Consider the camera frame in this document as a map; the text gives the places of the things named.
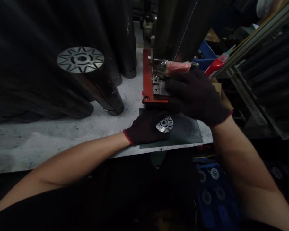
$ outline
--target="vertical metal column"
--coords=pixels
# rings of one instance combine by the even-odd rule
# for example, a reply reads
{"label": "vertical metal column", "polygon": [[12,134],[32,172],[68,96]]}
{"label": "vertical metal column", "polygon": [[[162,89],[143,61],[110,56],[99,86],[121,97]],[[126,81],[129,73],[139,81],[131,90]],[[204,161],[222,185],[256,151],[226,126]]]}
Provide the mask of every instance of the vertical metal column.
{"label": "vertical metal column", "polygon": [[116,116],[124,111],[121,96],[100,51],[90,47],[70,48],[59,54],[57,63],[71,73],[108,114]]}

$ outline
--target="glove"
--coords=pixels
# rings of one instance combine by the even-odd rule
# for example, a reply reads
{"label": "glove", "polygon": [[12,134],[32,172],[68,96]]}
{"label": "glove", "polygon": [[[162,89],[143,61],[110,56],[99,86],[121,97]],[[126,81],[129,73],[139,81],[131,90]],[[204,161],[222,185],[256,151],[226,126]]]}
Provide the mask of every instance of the glove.
{"label": "glove", "polygon": [[123,133],[131,145],[166,140],[168,138],[167,133],[157,130],[156,124],[168,115],[168,112],[158,110],[146,111],[133,121],[130,128],[124,129]]}
{"label": "glove", "polygon": [[207,126],[216,126],[230,115],[209,78],[199,70],[178,73],[166,81],[165,87],[173,96],[169,100],[172,107]]}

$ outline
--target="blue plastic bin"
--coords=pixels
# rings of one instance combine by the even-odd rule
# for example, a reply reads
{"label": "blue plastic bin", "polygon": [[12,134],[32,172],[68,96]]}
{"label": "blue plastic bin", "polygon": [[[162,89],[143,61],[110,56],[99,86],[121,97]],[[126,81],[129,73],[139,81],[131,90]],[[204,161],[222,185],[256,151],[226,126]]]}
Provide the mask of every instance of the blue plastic bin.
{"label": "blue plastic bin", "polygon": [[211,47],[206,43],[204,40],[202,44],[199,47],[199,50],[201,50],[204,59],[193,59],[193,62],[199,63],[198,69],[201,71],[205,71],[211,63],[217,58],[215,53],[212,51]]}

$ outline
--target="star-patterned metal disc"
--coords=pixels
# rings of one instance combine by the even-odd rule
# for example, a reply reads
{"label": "star-patterned metal disc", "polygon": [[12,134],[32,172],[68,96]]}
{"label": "star-patterned metal disc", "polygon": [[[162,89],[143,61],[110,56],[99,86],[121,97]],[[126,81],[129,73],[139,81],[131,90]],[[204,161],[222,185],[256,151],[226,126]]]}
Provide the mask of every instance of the star-patterned metal disc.
{"label": "star-patterned metal disc", "polygon": [[73,47],[58,55],[58,65],[72,73],[86,73],[98,69],[104,63],[103,54],[91,47]]}

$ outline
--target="white workbench surface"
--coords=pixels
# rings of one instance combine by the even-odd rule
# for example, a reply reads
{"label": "white workbench surface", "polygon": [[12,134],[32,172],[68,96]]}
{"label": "white workbench surface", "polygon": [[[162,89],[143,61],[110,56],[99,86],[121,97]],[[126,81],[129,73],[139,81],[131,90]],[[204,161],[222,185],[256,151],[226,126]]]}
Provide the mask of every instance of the white workbench surface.
{"label": "white workbench surface", "polygon": [[[128,128],[143,108],[143,52],[137,48],[137,76],[123,78],[118,87],[125,106],[119,116],[108,115],[93,102],[94,112],[82,120],[40,120],[29,124],[0,124],[0,173],[33,169],[53,155],[84,141],[113,135]],[[212,143],[208,126],[198,121],[203,143],[140,149],[129,147],[114,157],[143,154],[161,149],[178,149]]]}

